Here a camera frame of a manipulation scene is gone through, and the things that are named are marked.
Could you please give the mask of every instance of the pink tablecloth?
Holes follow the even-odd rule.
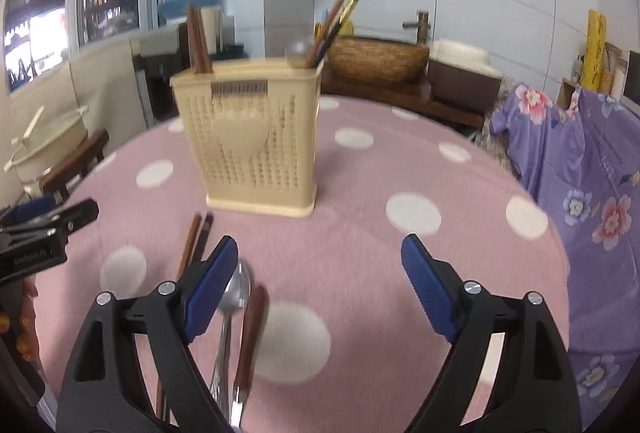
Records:
[[[248,431],[404,431],[449,348],[431,329],[400,264],[401,240],[412,231],[463,279],[510,297],[541,292],[566,341],[568,264],[555,227],[513,178],[454,132],[389,106],[323,98],[316,176],[318,200],[309,218],[214,212],[207,253],[223,235],[233,236],[274,307],[297,304],[306,312],[298,314],[302,321],[315,315],[328,333],[312,327],[306,331],[312,344],[305,346],[305,331],[287,331],[280,313],[282,340],[297,343],[272,342],[260,355],[273,361],[285,352],[289,359],[280,362],[292,373],[279,378],[273,366],[271,373],[259,370],[242,423]],[[180,121],[105,159],[71,201],[86,197],[100,206],[97,222],[71,237],[65,265],[37,280],[36,326],[56,391],[95,296],[102,289],[118,297],[146,294],[172,279],[193,214],[206,211]],[[234,319],[232,374],[240,319]],[[207,382],[219,334],[216,316],[191,346]],[[315,352],[318,373],[292,368],[304,364],[295,357],[305,352],[296,349],[327,349],[329,338],[326,363]],[[139,344],[155,395],[150,350]],[[498,353],[492,352],[494,364]],[[469,417],[481,413],[490,381],[483,375]]]

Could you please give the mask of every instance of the white polka dot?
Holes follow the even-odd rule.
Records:
[[[396,193],[386,202],[386,217],[404,233],[433,235],[442,217],[436,204],[418,193]]]
[[[352,150],[366,150],[373,146],[373,136],[359,128],[341,128],[335,132],[335,142]]]
[[[114,293],[116,298],[137,296],[145,281],[146,258],[139,248],[126,245],[111,253],[100,268],[100,288]]]
[[[410,112],[409,110],[398,108],[397,106],[391,108],[391,111],[395,116],[399,117],[400,119],[404,119],[405,121],[415,121],[417,119],[420,119],[420,116],[418,114]]]
[[[540,238],[549,226],[546,213],[520,195],[511,197],[507,204],[506,216],[511,229],[524,239]]]
[[[335,110],[340,106],[340,101],[334,98],[322,96],[320,98],[320,110]]]
[[[184,132],[184,123],[182,122],[181,118],[177,118],[173,123],[169,125],[169,131],[172,134],[180,134],[181,132]]]
[[[94,170],[95,171],[100,171],[101,169],[104,169],[108,165],[110,165],[114,160],[116,160],[116,152],[111,153],[111,155],[107,155],[103,160],[98,162],[98,164],[96,164]]]
[[[329,330],[316,312],[295,303],[271,303],[255,375],[272,383],[302,384],[320,373],[330,351]]]
[[[466,162],[467,160],[471,160],[471,154],[458,146],[457,144],[452,144],[450,142],[441,142],[438,144],[438,149],[442,156],[452,162]]]
[[[482,365],[482,370],[480,371],[480,380],[483,383],[493,384],[495,382],[495,376],[498,374],[498,366],[500,365],[503,343],[504,334],[492,334],[489,340],[489,348],[484,358],[484,365]]]
[[[140,170],[136,184],[142,189],[157,188],[164,184],[174,172],[174,163],[170,160],[156,160]]]

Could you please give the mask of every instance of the purple dress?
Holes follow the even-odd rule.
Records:
[[[521,84],[491,129],[509,133],[520,183],[569,258],[569,353],[586,427],[640,353],[640,120],[605,94],[578,88],[563,110]]]

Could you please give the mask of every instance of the silver screw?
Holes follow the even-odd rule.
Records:
[[[538,292],[529,292],[527,299],[529,299],[533,305],[540,305],[544,301],[542,299],[542,294],[539,294]]]
[[[163,296],[171,294],[175,290],[175,283],[172,281],[166,281],[161,283],[158,287],[158,292]]]
[[[466,281],[465,290],[469,294],[480,294],[480,291],[482,290],[482,286],[476,281]]]
[[[95,299],[95,302],[98,305],[107,305],[107,303],[110,301],[111,294],[109,294],[108,292],[100,292],[100,294],[98,294],[98,297]]]

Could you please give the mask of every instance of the bronze faucet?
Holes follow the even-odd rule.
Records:
[[[431,24],[429,23],[429,11],[419,10],[418,21],[403,22],[402,28],[417,28],[418,36],[416,38],[416,43],[418,45],[427,45],[427,40],[429,39],[429,29],[431,28]]]

